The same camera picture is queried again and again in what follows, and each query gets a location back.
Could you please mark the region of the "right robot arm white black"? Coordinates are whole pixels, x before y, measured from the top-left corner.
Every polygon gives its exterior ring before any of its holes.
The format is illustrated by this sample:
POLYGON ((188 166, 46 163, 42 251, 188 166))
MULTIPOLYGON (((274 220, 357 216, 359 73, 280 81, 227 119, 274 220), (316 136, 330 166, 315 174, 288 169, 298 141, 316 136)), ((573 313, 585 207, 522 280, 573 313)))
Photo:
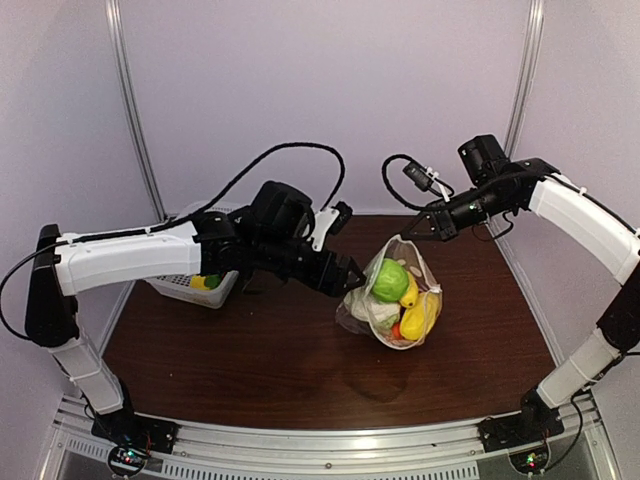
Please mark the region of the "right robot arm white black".
POLYGON ((621 287, 590 336, 522 398, 512 430, 530 442, 560 405, 638 346, 639 233, 544 160, 510 160, 492 134, 474 137, 458 154, 472 188, 419 208, 403 239, 445 242, 495 215, 530 211, 590 252, 621 287))

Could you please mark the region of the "yellow toy corn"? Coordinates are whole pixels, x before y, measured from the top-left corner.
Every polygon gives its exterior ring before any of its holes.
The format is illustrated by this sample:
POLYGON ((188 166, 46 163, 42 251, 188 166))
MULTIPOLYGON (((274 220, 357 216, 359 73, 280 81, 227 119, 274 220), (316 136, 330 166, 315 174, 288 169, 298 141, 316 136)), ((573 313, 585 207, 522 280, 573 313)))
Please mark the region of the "yellow toy corn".
POLYGON ((406 308, 410 309, 416 305, 416 302, 420 295, 420 290, 415 280, 414 275, 411 272, 407 272, 408 277, 408 287, 403 296, 398 300, 399 304, 406 308))

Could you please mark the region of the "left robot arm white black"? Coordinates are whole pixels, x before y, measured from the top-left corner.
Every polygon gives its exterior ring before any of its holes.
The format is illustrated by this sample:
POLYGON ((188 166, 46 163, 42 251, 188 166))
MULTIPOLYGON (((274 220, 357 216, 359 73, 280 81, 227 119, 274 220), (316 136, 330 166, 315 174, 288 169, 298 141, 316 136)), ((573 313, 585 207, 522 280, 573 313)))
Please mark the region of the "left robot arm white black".
POLYGON ((144 433, 124 383, 113 375, 77 324, 85 290, 163 275, 208 276, 267 271, 330 297, 365 284, 355 260, 325 248, 352 210, 340 202, 313 212, 296 188, 265 182, 253 201, 231 214, 207 206, 165 225, 88 236, 42 228, 34 253, 25 333, 46 348, 94 410, 99 427, 123 444, 144 433))

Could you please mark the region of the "yellow toy banana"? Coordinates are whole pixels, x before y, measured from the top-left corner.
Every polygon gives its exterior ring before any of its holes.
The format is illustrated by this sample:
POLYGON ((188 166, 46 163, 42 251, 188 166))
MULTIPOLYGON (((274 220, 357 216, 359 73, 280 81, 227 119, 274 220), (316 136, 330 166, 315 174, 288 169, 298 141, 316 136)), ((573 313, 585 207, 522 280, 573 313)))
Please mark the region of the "yellow toy banana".
POLYGON ((401 336, 408 341, 422 342, 434 327, 441 309, 441 291, 421 292, 415 305, 406 309, 402 316, 401 336))

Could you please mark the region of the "green toy apple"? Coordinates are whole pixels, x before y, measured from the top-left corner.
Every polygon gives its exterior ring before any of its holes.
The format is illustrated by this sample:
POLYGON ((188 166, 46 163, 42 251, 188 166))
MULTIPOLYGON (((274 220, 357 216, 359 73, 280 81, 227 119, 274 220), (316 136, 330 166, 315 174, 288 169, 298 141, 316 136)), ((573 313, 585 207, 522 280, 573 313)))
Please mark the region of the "green toy apple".
POLYGON ((398 302, 408 287, 407 272, 396 260, 384 258, 370 293, 380 302, 398 302))

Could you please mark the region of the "orange toy pumpkin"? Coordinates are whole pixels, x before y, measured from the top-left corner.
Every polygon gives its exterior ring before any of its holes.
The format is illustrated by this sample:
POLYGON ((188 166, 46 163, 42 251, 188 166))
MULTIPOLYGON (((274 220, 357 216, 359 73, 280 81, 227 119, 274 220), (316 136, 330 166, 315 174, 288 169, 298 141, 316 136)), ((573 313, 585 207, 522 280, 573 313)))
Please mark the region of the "orange toy pumpkin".
POLYGON ((391 333, 394 339, 402 340, 403 336, 400 332, 400 323, 396 323, 391 328, 391 333))

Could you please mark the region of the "clear dotted zip top bag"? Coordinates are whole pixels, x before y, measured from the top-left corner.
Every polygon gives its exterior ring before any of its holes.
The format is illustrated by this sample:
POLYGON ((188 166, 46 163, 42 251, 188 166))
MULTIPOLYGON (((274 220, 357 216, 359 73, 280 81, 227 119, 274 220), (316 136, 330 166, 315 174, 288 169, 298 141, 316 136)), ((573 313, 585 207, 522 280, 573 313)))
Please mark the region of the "clear dotted zip top bag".
POLYGON ((336 323, 396 351, 422 345, 440 316, 443 292, 417 246, 391 237, 364 274, 364 285, 338 306, 336 323))

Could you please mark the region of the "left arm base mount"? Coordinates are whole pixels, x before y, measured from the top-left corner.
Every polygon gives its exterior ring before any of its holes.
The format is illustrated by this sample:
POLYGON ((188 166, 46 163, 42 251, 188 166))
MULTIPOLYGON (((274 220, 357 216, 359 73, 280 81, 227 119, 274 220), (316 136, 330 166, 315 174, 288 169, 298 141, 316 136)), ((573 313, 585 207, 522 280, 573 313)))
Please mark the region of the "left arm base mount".
POLYGON ((146 468, 157 466, 156 454, 171 454, 177 440, 179 426, 135 414, 132 422, 107 420, 96 415, 91 434, 109 440, 113 447, 107 454, 106 464, 118 478, 131 478, 146 468))

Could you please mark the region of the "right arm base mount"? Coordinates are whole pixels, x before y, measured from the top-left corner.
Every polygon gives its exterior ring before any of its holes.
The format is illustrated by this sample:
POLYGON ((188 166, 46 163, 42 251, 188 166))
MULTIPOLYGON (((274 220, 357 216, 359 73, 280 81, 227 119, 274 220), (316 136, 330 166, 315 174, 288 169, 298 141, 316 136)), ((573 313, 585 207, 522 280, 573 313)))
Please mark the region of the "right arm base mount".
POLYGON ((549 440, 565 431, 559 419, 543 426, 527 426, 521 413, 487 417, 477 429, 486 453, 506 451, 511 467, 528 477, 543 474, 551 465, 549 440))

